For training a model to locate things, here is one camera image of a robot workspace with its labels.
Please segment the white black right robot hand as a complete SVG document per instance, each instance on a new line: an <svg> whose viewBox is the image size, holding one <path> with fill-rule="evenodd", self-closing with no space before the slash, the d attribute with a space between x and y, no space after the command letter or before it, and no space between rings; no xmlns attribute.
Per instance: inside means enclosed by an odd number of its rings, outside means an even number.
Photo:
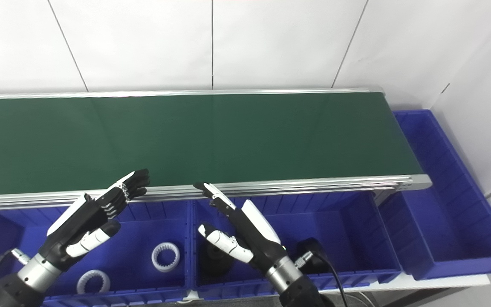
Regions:
<svg viewBox="0 0 491 307"><path fill-rule="evenodd" d="M269 277L274 273L279 262L288 257L288 253L254 203L246 200L242 207L237 207L212 183L197 182L194 187L202 191L212 207L227 217L239 238L227 235L208 222L199 225L197 231L222 252L249 264L263 275Z"/></svg>

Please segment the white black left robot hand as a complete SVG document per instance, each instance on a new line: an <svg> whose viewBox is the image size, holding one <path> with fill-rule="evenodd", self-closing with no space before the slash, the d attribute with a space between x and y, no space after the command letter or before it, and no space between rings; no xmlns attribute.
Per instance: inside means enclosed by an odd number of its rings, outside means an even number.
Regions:
<svg viewBox="0 0 491 307"><path fill-rule="evenodd" d="M116 217L134 198L145 195L149 184L149 170L141 169L119 179L95 199L89 194L80 196L49 227L38 250L41 264L68 271L119 231Z"/></svg>

